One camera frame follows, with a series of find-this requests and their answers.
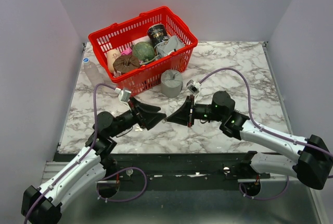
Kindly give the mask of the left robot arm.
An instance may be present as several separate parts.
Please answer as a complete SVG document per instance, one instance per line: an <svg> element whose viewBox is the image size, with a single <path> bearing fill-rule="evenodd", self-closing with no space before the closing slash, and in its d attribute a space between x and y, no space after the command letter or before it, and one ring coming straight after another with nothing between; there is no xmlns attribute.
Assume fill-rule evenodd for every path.
<svg viewBox="0 0 333 224"><path fill-rule="evenodd" d="M94 132L85 146L61 171L38 188L28 187L22 200L24 223L57 223L66 198L100 179L115 175L111 152L116 146L114 137L134 125L150 130L166 118L157 106L141 103L131 97L128 111L113 116L107 111L94 113Z"/></svg>

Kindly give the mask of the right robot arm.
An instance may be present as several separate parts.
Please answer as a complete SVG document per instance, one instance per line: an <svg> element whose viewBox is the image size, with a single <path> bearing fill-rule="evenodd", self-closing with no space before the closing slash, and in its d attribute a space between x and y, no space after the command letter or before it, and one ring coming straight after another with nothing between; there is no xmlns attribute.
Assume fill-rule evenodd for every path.
<svg viewBox="0 0 333 224"><path fill-rule="evenodd" d="M332 156L322 138L290 135L262 124L235 110L235 101L225 91L213 94L210 105L195 103L195 97L186 97L184 104L166 118L167 122L192 127L195 120L220 122L220 130L226 136L265 146L281 155L274 166L278 173L282 167L290 167L287 173L304 185L323 189L332 169Z"/></svg>

